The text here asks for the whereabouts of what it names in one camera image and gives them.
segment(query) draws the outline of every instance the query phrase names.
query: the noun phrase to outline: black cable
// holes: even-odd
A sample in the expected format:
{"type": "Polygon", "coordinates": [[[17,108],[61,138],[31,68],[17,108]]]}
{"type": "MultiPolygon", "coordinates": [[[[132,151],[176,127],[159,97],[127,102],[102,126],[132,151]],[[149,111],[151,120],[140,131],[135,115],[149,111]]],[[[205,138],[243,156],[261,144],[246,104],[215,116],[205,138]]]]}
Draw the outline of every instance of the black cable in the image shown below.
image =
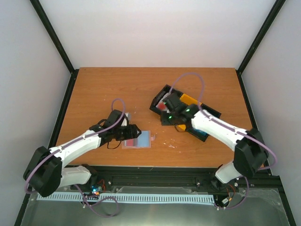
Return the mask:
{"type": "Polygon", "coordinates": [[[120,146],[120,144],[121,144],[121,141],[119,142],[119,144],[117,145],[117,147],[115,147],[115,148],[109,148],[109,142],[108,142],[108,144],[107,144],[107,148],[108,148],[108,149],[111,149],[111,150],[113,150],[113,149],[116,149],[116,148],[118,148],[118,147],[120,146]]]}
{"type": "Polygon", "coordinates": [[[104,121],[107,121],[106,119],[101,119],[99,122],[98,122],[98,125],[102,124],[104,121]]]}

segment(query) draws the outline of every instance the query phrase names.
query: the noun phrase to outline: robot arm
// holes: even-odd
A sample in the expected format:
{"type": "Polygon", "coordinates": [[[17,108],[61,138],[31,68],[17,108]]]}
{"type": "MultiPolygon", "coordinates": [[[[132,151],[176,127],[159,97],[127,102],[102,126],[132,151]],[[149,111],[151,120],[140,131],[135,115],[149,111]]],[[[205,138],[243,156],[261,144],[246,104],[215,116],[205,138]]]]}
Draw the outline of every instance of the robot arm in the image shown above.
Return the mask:
{"type": "Polygon", "coordinates": [[[261,146],[241,135],[249,135],[263,143],[258,130],[247,131],[232,126],[206,110],[201,112],[195,104],[181,102],[176,94],[169,95],[163,101],[170,111],[161,113],[163,125],[185,124],[186,128],[201,130],[220,140],[234,152],[233,161],[222,165],[215,172],[211,183],[216,189],[241,176],[251,178],[267,160],[268,153],[261,146]]]}
{"type": "Polygon", "coordinates": [[[124,115],[120,123],[105,132],[97,132],[113,125],[122,112],[113,110],[106,120],[101,120],[98,124],[91,126],[81,136],[60,146],[47,149],[39,147],[25,173],[24,179],[33,172],[37,165],[48,155],[55,152],[38,170],[33,174],[29,184],[43,197],[49,196],[57,188],[74,184],[86,184],[91,179],[91,171],[85,166],[65,168],[71,161],[84,153],[96,149],[104,144],[108,144],[112,139],[123,141],[137,138],[141,130],[136,125],[128,124],[128,117],[124,115]]]}

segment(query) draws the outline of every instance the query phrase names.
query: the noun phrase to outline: gray floor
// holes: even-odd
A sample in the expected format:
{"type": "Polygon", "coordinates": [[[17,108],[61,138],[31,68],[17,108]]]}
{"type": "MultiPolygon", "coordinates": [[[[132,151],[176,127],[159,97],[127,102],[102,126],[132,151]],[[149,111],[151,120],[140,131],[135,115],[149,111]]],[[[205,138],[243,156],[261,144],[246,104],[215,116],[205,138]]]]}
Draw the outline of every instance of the gray floor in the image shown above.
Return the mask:
{"type": "MultiPolygon", "coordinates": [[[[232,203],[241,199],[236,194],[232,203]]],[[[113,203],[95,208],[112,213],[113,203]]],[[[280,197],[275,190],[253,189],[245,203],[234,210],[192,204],[120,204],[120,213],[101,218],[80,202],[29,202],[23,226],[288,226],[280,197]]]]}

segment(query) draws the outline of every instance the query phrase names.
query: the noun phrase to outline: yellow block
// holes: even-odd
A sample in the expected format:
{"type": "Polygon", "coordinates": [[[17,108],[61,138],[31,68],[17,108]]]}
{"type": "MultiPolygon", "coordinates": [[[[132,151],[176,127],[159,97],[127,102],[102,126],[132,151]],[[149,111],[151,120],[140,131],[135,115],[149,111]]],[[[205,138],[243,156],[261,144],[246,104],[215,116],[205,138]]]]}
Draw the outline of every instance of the yellow block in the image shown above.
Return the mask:
{"type": "MultiPolygon", "coordinates": [[[[180,97],[180,100],[187,105],[191,105],[191,104],[198,105],[198,101],[196,99],[192,98],[191,96],[188,96],[185,93],[180,97]]],[[[177,127],[182,130],[186,129],[185,125],[178,125],[177,127]]]]}

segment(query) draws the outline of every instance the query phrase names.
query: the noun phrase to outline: black metal frame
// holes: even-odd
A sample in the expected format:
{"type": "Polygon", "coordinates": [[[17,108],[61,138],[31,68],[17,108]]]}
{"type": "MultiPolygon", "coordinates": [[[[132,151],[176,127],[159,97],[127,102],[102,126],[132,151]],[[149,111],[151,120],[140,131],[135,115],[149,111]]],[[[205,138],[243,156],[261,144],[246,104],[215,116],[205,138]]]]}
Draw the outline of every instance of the black metal frame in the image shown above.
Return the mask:
{"type": "MultiPolygon", "coordinates": [[[[49,142],[49,147],[53,147],[56,145],[79,70],[75,70],[72,66],[72,63],[70,62],[39,0],[30,0],[30,2],[39,15],[50,38],[52,39],[55,47],[60,53],[63,61],[66,64],[66,67],[71,74],[68,87],[59,111],[59,115],[49,142]]],[[[255,53],[256,49],[258,48],[264,35],[276,18],[284,2],[285,0],[276,0],[261,29],[255,37],[252,45],[250,46],[246,56],[244,57],[241,65],[237,69],[238,81],[245,99],[251,124],[254,128],[257,128],[257,125],[241,75],[250,59],[252,58],[253,54],[255,53]]],[[[122,186],[176,186],[189,188],[195,191],[206,191],[209,194],[213,195],[227,194],[225,191],[217,192],[212,190],[210,187],[197,185],[198,181],[210,178],[210,175],[216,170],[215,168],[96,167],[96,170],[104,178],[106,178],[106,181],[111,181],[110,185],[107,184],[108,189],[122,186]]],[[[246,182],[243,179],[237,182],[239,187],[246,187],[246,182]]],[[[264,172],[258,172],[255,177],[249,179],[249,184],[257,188],[277,188],[280,193],[280,197],[290,225],[296,225],[279,176],[272,176],[270,170],[265,170],[264,172]]],[[[27,194],[24,198],[23,204],[15,222],[15,226],[21,225],[29,197],[30,195],[27,194]]]]}

